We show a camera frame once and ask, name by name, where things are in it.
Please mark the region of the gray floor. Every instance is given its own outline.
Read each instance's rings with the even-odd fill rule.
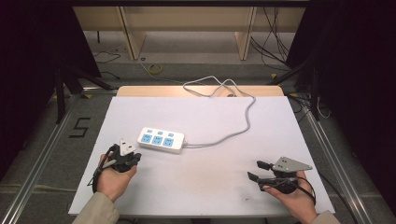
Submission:
[[[264,85],[271,80],[272,74],[280,76],[284,73],[263,65],[261,55],[254,49],[250,49],[246,61],[240,61],[233,34],[229,33],[150,33],[138,61],[130,60],[124,47],[123,36],[120,33],[101,33],[100,44],[96,42],[96,32],[87,32],[86,36],[93,53],[110,51],[120,54],[120,57],[111,63],[98,64],[102,72],[111,72],[120,77],[120,79],[115,79],[109,73],[103,73],[102,80],[112,86],[176,85],[175,82],[164,79],[186,81],[206,76],[216,76],[220,79],[232,78],[240,85]],[[257,40],[263,40],[265,37],[260,34],[256,34],[256,36]],[[289,45],[292,34],[282,36],[286,45]],[[268,48],[272,52],[277,52],[274,42],[270,43]],[[114,55],[101,53],[96,57],[96,60],[105,62],[113,58]],[[265,62],[280,67],[275,61],[267,60]],[[162,78],[162,80],[154,79],[147,74],[141,63],[146,67],[152,63],[161,64],[163,72],[156,78]],[[284,92],[293,90],[294,81],[295,78],[292,78],[282,83],[281,87]],[[86,88],[96,87],[86,80],[81,80],[81,83]],[[68,208],[73,201],[82,172],[91,155],[111,97],[115,94],[102,91],[88,91],[88,93],[88,98],[76,100],[37,185],[19,216],[18,223],[71,223],[73,221],[74,218],[67,214]],[[290,102],[290,105],[295,111],[299,109],[299,105],[294,102]],[[1,181],[1,216],[6,213],[13,202],[19,188],[34,167],[43,148],[46,147],[52,131],[56,129],[56,111],[56,99],[52,98],[35,126],[35,130],[27,140],[25,150],[20,152]],[[295,116],[299,120],[305,142],[319,171],[330,179],[338,190],[342,190],[329,164],[328,157],[324,153],[323,146],[313,130],[309,116],[304,111],[296,113]],[[78,118],[90,118],[80,123],[81,126],[88,127],[89,130],[83,138],[70,138],[70,135],[81,133],[81,130],[74,130]],[[347,140],[334,117],[322,118],[319,124],[328,136],[353,188],[358,192],[372,223],[396,223],[395,216],[390,212],[369,176],[362,169],[359,160],[352,156]],[[337,218],[342,223],[353,223],[351,215],[338,195],[325,181],[324,184],[336,209]],[[265,223],[264,221],[263,218],[213,219],[211,223]],[[294,223],[296,220],[291,217],[268,217],[267,221],[268,223]],[[190,223],[186,219],[142,219],[140,222]]]

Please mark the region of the electrical outlet socket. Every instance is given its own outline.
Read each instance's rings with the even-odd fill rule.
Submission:
[[[145,127],[137,137],[141,147],[180,153],[184,144],[184,134]]]

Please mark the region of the human hand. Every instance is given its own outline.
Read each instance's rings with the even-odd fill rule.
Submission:
[[[306,179],[304,171],[298,171],[297,176]],[[298,179],[298,185],[306,191],[312,192],[311,186],[305,180]],[[312,198],[300,189],[290,194],[284,194],[269,186],[264,186],[263,189],[279,199],[288,208],[290,214],[303,224],[311,223],[318,216]]]
[[[101,156],[99,164],[104,157],[105,155]],[[124,173],[119,173],[111,167],[106,168],[99,176],[97,191],[104,193],[111,202],[115,202],[125,192],[136,171],[136,166]]]

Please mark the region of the wire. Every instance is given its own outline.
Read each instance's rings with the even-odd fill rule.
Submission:
[[[200,93],[200,92],[198,92],[198,91],[193,91],[193,90],[187,88],[187,85],[189,85],[189,84],[191,84],[191,83],[196,83],[196,82],[199,82],[199,81],[208,79],[208,78],[214,78],[214,79],[219,83],[219,86],[218,86],[217,88],[215,88],[215,89],[213,90],[213,92],[210,93],[210,94],[202,94],[202,93]],[[227,139],[229,139],[229,138],[231,138],[231,137],[235,137],[235,136],[237,136],[237,135],[239,135],[239,134],[241,134],[241,133],[245,133],[245,132],[247,132],[247,131],[250,129],[250,119],[249,119],[249,116],[248,116],[248,111],[249,111],[249,109],[253,106],[253,104],[256,102],[256,97],[254,97],[253,95],[250,95],[250,94],[248,94],[248,93],[246,93],[246,92],[244,92],[244,91],[241,91],[241,90],[238,88],[238,86],[235,84],[235,82],[234,82],[233,80],[231,80],[231,79],[226,79],[225,81],[220,82],[217,78],[215,78],[215,77],[213,77],[213,76],[211,76],[211,77],[203,77],[203,78],[200,78],[200,79],[197,79],[197,80],[194,80],[194,81],[190,81],[190,82],[184,83],[184,84],[183,84],[183,89],[184,89],[185,91],[189,91],[189,92],[195,93],[195,94],[200,95],[200,96],[211,97],[211,96],[213,96],[213,95],[216,93],[216,91],[218,91],[218,89],[220,89],[221,87],[225,87],[225,88],[227,88],[228,90],[230,90],[230,88],[227,87],[227,85],[225,84],[225,83],[227,83],[227,82],[232,82],[233,85],[236,87],[236,89],[237,89],[239,92],[241,92],[241,93],[244,94],[244,95],[250,96],[250,97],[252,98],[251,103],[250,103],[250,104],[247,106],[247,108],[245,109],[245,119],[246,119],[247,127],[246,127],[244,130],[240,131],[240,132],[235,132],[235,133],[228,134],[228,135],[226,135],[226,136],[220,138],[220,140],[218,140],[218,141],[216,141],[216,142],[212,142],[212,143],[203,143],[203,144],[185,144],[185,145],[184,145],[185,147],[188,147],[188,148],[213,147],[213,146],[218,145],[219,143],[221,143],[221,142],[223,142],[223,141],[225,141],[225,140],[227,140]]]
[[[115,55],[116,57],[115,57],[115,58],[112,58],[112,59],[110,59],[110,60],[107,60],[107,61],[105,61],[105,62],[96,62],[96,63],[109,63],[109,62],[111,62],[111,61],[114,61],[114,60],[118,59],[118,58],[121,56],[121,55],[118,54],[118,53],[110,53],[110,52],[108,52],[108,51],[100,51],[99,53],[94,54],[93,57],[96,57],[96,56],[98,56],[98,55],[101,54],[101,53],[107,53],[107,54],[110,54],[110,55]]]
[[[335,193],[336,193],[336,194],[338,195],[338,197],[341,199],[341,202],[343,202],[343,204],[346,206],[347,211],[348,211],[349,214],[352,216],[353,221],[354,221],[356,224],[359,224],[358,219],[356,218],[356,216],[355,216],[355,214],[353,213],[353,211],[352,211],[351,207],[349,206],[349,204],[347,204],[347,201],[341,196],[340,191],[338,191],[338,190],[335,188],[335,186],[332,184],[332,182],[330,182],[329,179],[326,178],[326,176],[324,176],[324,175],[323,175],[321,172],[319,172],[319,171],[318,171],[318,173],[319,173],[320,177],[323,178],[323,179],[330,185],[330,187],[332,187],[332,189],[335,191]]]
[[[320,102],[320,97],[318,97],[318,103],[317,103],[317,109],[318,109],[319,114],[320,114],[324,119],[328,119],[328,118],[330,117],[330,115],[332,114],[332,111],[329,110],[329,114],[328,114],[328,115],[323,115],[323,113],[320,111],[320,108],[319,108],[319,102]]]
[[[112,74],[111,72],[100,72],[100,73],[110,74],[111,76],[115,77],[116,79],[121,79],[120,77],[117,77],[116,75]]]
[[[306,112],[305,112],[305,114],[300,118],[300,119],[298,119],[297,120],[297,123],[300,123],[300,121],[303,119],[303,118],[305,118],[305,116],[309,113],[309,111],[311,111],[311,110],[306,110]]]
[[[139,64],[143,67],[143,69],[145,69],[146,73],[147,73],[152,79],[154,79],[154,80],[169,81],[169,82],[175,82],[175,83],[178,83],[178,84],[184,84],[184,83],[185,83],[184,81],[176,81],[176,80],[167,79],[167,78],[154,77],[154,76],[149,72],[149,70],[145,67],[145,65],[143,65],[142,63],[139,63]]]

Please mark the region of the white table surface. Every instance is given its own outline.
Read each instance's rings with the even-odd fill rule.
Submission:
[[[113,144],[123,138],[137,146],[143,127],[184,133],[189,143],[209,143],[246,127],[250,97],[114,97],[107,111],[69,214],[77,215],[92,196],[87,184]],[[334,212],[318,176],[287,97],[257,97],[246,133],[215,147],[183,148],[180,154],[139,148],[137,174],[116,201],[122,216],[271,217],[287,209],[261,192],[247,172],[274,177],[256,161],[275,163],[281,156],[313,166],[306,171],[317,194],[317,211]]]

